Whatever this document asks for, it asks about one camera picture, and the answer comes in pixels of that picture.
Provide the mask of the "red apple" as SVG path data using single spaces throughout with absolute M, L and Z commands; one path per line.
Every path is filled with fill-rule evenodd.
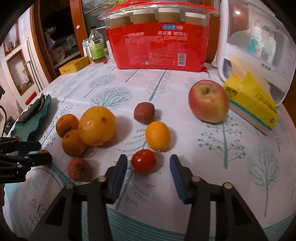
M 201 121 L 220 123 L 226 120 L 229 100 L 224 88 L 212 80 L 200 80 L 189 90 L 189 107 Z

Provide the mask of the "tree print tablecloth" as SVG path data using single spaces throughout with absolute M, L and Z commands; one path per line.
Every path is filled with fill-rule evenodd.
M 4 215 L 12 230 L 29 237 L 66 183 L 72 154 L 103 175 L 121 155 L 127 169 L 116 202 L 107 206 L 115 240 L 182 240 L 191 207 L 178 197 L 170 157 L 211 184 L 228 184 L 247 203 L 269 240 L 280 240 L 295 217 L 295 127 L 283 105 L 267 135 L 229 110 L 222 122 L 196 118 L 189 91 L 207 72 L 120 70 L 90 64 L 58 77 L 46 89 L 51 104 L 36 138 L 53 157 L 31 168 L 26 180 L 6 185 Z

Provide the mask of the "white clear-lid appliance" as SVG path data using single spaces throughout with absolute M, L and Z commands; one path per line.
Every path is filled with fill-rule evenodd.
M 232 74 L 231 55 L 257 70 L 282 104 L 295 73 L 295 43 L 275 16 L 250 1 L 221 1 L 216 65 L 223 81 Z

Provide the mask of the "yellow tin box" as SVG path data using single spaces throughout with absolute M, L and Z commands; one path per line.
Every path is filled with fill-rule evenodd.
M 81 57 L 75 60 L 70 61 L 69 63 L 65 64 L 64 66 L 59 68 L 61 75 L 66 75 L 70 73 L 75 73 L 89 65 L 89 58 L 88 57 Z

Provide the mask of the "wrinkled dark red fruit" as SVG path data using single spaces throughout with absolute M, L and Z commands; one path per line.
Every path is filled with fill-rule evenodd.
M 134 119 L 143 124 L 150 124 L 154 121 L 155 108 L 152 103 L 141 102 L 139 103 L 133 113 Z

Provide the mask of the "yellow tissue pack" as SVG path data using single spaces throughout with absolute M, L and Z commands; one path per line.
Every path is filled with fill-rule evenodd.
M 232 74 L 223 85 L 230 108 L 268 135 L 278 123 L 269 84 L 254 67 L 239 57 L 231 54 L 230 63 Z

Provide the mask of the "dark green scalloped plate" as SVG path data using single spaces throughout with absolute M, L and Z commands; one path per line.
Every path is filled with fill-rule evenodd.
M 21 141 L 37 141 L 39 139 L 41 127 L 46 119 L 52 98 L 49 94 L 44 95 L 45 101 L 41 110 L 25 123 L 16 121 L 12 136 L 18 136 Z

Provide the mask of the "green label glass bottle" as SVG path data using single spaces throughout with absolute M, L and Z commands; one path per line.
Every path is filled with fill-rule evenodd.
M 102 34 L 98 32 L 96 29 L 96 26 L 92 26 L 90 28 L 90 35 L 89 35 L 89 49 L 91 53 L 91 57 L 93 59 L 94 63 L 101 63 L 103 62 L 106 57 L 105 57 L 105 44 L 104 44 L 104 39 Z

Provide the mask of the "red cherry tomato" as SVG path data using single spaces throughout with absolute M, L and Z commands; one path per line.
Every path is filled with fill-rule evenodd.
M 154 170 L 157 159 L 151 150 L 143 149 L 137 151 L 131 160 L 132 168 L 139 174 L 147 174 Z
M 41 153 L 48 153 L 48 154 L 50 154 L 50 152 L 49 152 L 48 150 L 40 150 L 39 153 L 40 153 L 40 154 L 41 154 Z M 49 168 L 50 168 L 50 167 L 51 167 L 51 164 L 52 164 L 52 163 L 44 164 L 43 166 L 46 166 L 46 167 L 49 167 Z

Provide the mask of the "red paper cup package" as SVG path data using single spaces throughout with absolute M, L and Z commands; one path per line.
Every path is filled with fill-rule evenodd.
M 181 1 L 127 1 L 99 19 L 119 69 L 203 72 L 210 16 L 218 12 Z

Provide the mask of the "blackened banana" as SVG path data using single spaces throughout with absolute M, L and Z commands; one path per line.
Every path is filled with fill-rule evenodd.
M 29 104 L 28 109 L 19 116 L 18 121 L 20 123 L 25 123 L 29 119 L 31 119 L 35 114 L 37 114 L 41 110 L 41 108 L 44 105 L 44 101 L 44 95 L 41 94 L 41 96 L 33 104 Z

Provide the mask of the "small tangerine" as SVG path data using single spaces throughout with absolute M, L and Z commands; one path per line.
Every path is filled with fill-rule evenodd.
M 88 148 L 81 140 L 78 130 L 69 131 L 62 138 L 62 149 L 68 156 L 81 157 Z
M 60 138 L 72 130 L 78 129 L 79 120 L 73 114 L 65 114 L 59 118 L 56 123 L 56 132 Z

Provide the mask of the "yellow kumquat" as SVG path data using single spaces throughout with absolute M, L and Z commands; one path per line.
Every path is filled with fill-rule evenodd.
M 161 121 L 153 121 L 145 130 L 145 139 L 150 148 L 155 151 L 165 151 L 171 142 L 171 134 L 167 125 Z

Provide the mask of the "large yellow orange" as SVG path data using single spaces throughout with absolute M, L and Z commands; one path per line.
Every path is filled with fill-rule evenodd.
M 79 137 L 88 146 L 106 144 L 112 140 L 115 132 L 115 115 L 103 106 L 94 106 L 86 110 L 78 125 Z

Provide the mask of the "shrivelled brown fruit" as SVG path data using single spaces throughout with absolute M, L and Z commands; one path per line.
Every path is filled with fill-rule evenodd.
M 68 164 L 68 176 L 71 180 L 85 182 L 90 179 L 92 169 L 90 164 L 82 158 L 73 158 Z

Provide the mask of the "red lid jar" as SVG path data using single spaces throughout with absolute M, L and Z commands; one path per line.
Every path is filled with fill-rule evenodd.
M 29 105 L 36 96 L 37 96 L 37 93 L 34 91 L 25 101 L 25 105 Z

